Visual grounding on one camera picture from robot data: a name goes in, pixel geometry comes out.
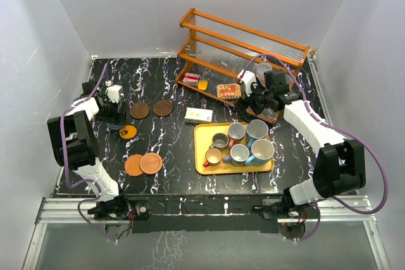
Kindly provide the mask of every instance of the white wall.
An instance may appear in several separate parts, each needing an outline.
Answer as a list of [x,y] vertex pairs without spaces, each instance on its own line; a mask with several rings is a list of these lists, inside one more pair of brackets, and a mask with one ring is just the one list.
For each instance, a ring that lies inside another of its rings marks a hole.
[[90,56],[59,0],[0,0],[1,269],[21,269],[59,173],[46,120],[80,91]]
[[176,54],[190,7],[317,48],[342,0],[61,0],[91,54]]
[[[317,54],[320,80],[337,126],[364,138],[389,174],[378,230],[393,269],[403,269],[405,230],[405,2],[344,0]],[[367,158],[363,193],[382,196],[377,166]]]

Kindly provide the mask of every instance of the round coaster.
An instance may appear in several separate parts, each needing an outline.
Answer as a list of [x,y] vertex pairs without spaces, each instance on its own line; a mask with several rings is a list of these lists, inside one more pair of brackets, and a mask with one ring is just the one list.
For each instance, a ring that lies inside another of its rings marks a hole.
[[173,104],[166,99],[158,101],[153,106],[153,112],[158,116],[168,116],[173,111]]
[[127,161],[125,162],[125,171],[130,175],[130,176],[139,176],[142,175],[143,171],[140,169],[140,160],[142,159],[142,155],[140,154],[135,154],[130,156]]
[[149,115],[149,105],[146,102],[137,102],[134,104],[129,113],[131,114],[132,118],[135,120],[143,120],[146,116]]
[[140,160],[140,169],[146,174],[155,174],[162,168],[162,157],[156,153],[147,153]]
[[137,134],[137,129],[134,126],[123,126],[120,128],[120,137],[124,139],[131,139],[134,138]]

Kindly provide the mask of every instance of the table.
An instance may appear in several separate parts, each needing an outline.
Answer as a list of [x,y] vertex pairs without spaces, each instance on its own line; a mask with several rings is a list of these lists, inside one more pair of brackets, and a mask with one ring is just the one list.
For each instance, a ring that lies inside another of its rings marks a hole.
[[[118,131],[109,129],[105,123],[93,122],[99,140],[100,160],[112,179],[125,193],[131,195],[263,195],[280,194],[283,189],[308,179],[313,172],[315,154],[299,132],[283,119],[270,129],[270,140],[275,145],[275,167],[267,173],[244,173],[236,175],[200,175],[194,165],[194,128],[184,122],[187,107],[213,110],[213,122],[237,121],[236,110],[221,102],[177,85],[175,77],[184,66],[178,58],[112,58],[97,59],[92,64],[90,79],[99,78],[105,63],[114,84],[123,86],[130,106],[143,101],[150,105],[151,112],[143,120],[132,120],[138,133],[132,140],[122,139]],[[221,75],[202,71],[213,83],[226,81]],[[306,61],[299,75],[313,109],[323,117],[321,103],[316,91],[310,67]],[[156,116],[152,107],[160,99],[173,104],[168,117]],[[158,153],[163,159],[163,168],[156,175],[129,176],[124,163],[132,154]],[[80,177],[71,174],[71,182]],[[91,195],[86,186],[69,190],[63,173],[59,176],[54,196]]]

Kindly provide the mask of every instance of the wire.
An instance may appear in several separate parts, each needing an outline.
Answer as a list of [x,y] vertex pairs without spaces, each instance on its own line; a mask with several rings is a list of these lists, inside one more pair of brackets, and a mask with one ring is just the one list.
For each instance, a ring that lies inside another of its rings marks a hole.
[[306,221],[306,210],[300,213],[299,219],[295,224],[303,224]]
[[115,219],[124,219],[124,218],[127,218],[127,217],[129,216],[129,214],[131,213],[131,211],[132,211],[131,206],[130,206],[130,204],[128,204],[128,212],[127,212],[127,215],[123,216],[122,218],[115,218]]
[[131,215],[129,217],[129,228],[132,231],[132,228],[134,227],[134,221],[135,221],[135,210],[131,210]]
[[120,240],[121,236],[127,231],[130,231],[130,229],[128,228],[128,229],[125,229],[124,231],[122,231],[121,234],[116,239]]
[[[65,116],[66,114],[68,114],[71,110],[73,110],[75,107],[77,107],[79,104],[82,104],[83,102],[88,101],[91,97],[93,97],[93,95],[96,93],[98,87],[101,84],[101,81],[103,80],[103,76],[107,71],[107,63],[104,65],[103,70],[101,71],[101,75],[99,80],[96,83],[96,86],[93,88],[93,90],[91,91],[90,95],[87,96],[84,100],[79,101],[78,103],[76,103],[73,107],[70,107],[69,109],[67,109],[65,112],[62,113],[61,118],[60,118],[60,129],[61,129],[61,140],[62,140],[62,151],[63,151],[63,166],[65,169],[65,181],[66,181],[66,186],[69,189],[73,189],[76,188],[77,186],[81,185],[82,183],[93,183],[96,187],[99,193],[101,193],[101,187],[99,186],[98,183],[96,183],[95,180],[91,180],[90,178],[86,178],[84,180],[80,180],[74,184],[70,184],[70,175],[69,175],[69,162],[68,162],[68,149],[66,146],[66,135],[65,135]],[[112,236],[109,236],[105,231],[103,231],[102,229],[100,229],[97,225],[95,225],[94,223],[92,223],[87,217],[84,216],[80,206],[84,203],[84,202],[95,202],[97,200],[99,200],[101,197],[101,195],[97,195],[96,197],[92,198],[92,199],[84,199],[82,201],[80,201],[77,205],[77,210],[78,213],[80,214],[80,216],[89,224],[91,225],[94,229],[96,229],[98,232],[100,232],[101,234],[103,234],[105,237],[109,238],[110,240],[114,241],[115,243],[118,243],[119,238],[113,238]]]
[[318,211],[318,221],[316,222],[315,228],[311,231],[311,233],[304,236],[303,238],[299,238],[298,239],[299,241],[307,240],[308,238],[313,236],[321,223],[321,211],[319,210],[318,204],[316,204],[314,202],[310,202],[308,205],[314,207]]
[[389,186],[388,186],[388,176],[387,176],[387,169],[385,168],[385,166],[382,164],[380,158],[377,156],[377,154],[374,152],[374,150],[361,138],[359,138],[356,135],[351,134],[350,132],[347,132],[341,128],[338,128],[336,126],[331,126],[328,123],[325,123],[324,121],[320,120],[318,117],[316,117],[312,111],[311,108],[309,107],[309,101],[306,98],[306,94],[303,88],[301,88],[301,86],[299,85],[297,79],[295,78],[295,76],[292,74],[290,68],[278,57],[272,55],[272,54],[258,54],[256,56],[254,56],[250,62],[248,62],[248,64],[246,65],[243,73],[241,74],[241,76],[239,77],[238,82],[240,82],[240,79],[242,79],[244,73],[246,72],[246,70],[248,69],[248,67],[252,64],[252,62],[261,56],[268,56],[271,57],[275,60],[277,60],[288,72],[288,74],[291,76],[292,80],[294,81],[294,83],[297,85],[298,90],[300,91],[300,93],[302,94],[302,99],[304,100],[304,105],[306,108],[306,111],[309,113],[309,115],[317,122],[320,123],[320,125],[335,130],[336,132],[342,133],[344,135],[347,135],[351,138],[354,138],[355,140],[357,140],[358,142],[360,142],[366,149],[367,151],[371,154],[371,156],[374,158],[375,162],[377,163],[378,168],[380,169],[381,172],[381,176],[382,176],[382,180],[383,180],[383,186],[384,186],[384,191],[383,191],[383,195],[382,195],[382,199],[381,202],[376,206],[376,208],[372,209],[372,210],[368,210],[368,211],[363,211],[363,210],[357,210],[356,208],[353,208],[352,206],[349,206],[348,204],[346,204],[343,200],[337,198],[336,196],[333,196],[333,198],[337,201],[340,202],[343,206],[345,206],[346,208],[348,208],[349,210],[359,213],[359,214],[374,214],[377,213],[379,210],[382,209],[382,207],[385,205],[385,203],[387,202],[388,199],[388,192],[389,192]]

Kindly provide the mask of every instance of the wooden shelf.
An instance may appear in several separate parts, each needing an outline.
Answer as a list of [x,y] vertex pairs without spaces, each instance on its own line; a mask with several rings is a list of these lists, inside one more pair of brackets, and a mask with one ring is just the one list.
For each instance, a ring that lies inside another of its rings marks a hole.
[[[178,57],[186,60],[186,65],[178,75],[176,79],[177,83],[232,107],[235,107],[235,105],[230,101],[220,99],[213,94],[199,90],[197,87],[183,83],[184,74],[194,64],[197,64],[236,80],[237,75],[254,56],[248,53],[254,52],[274,54],[285,64],[289,65],[291,70],[294,70],[293,74],[296,77],[309,51],[309,46],[301,46],[285,39],[196,11],[194,8],[188,10],[182,17],[180,26],[188,28],[190,32],[185,44],[178,51]],[[210,40],[204,36],[212,37],[214,40]],[[225,42],[225,45],[218,43],[218,40]],[[261,59],[255,59],[250,70],[254,71],[256,65],[262,62],[264,61]],[[271,65],[273,68],[281,69],[287,74],[284,67],[273,63]],[[247,112],[254,115],[251,110],[247,110]],[[270,117],[266,117],[265,115],[259,115],[258,117],[275,124],[278,115],[269,111],[267,114]]]

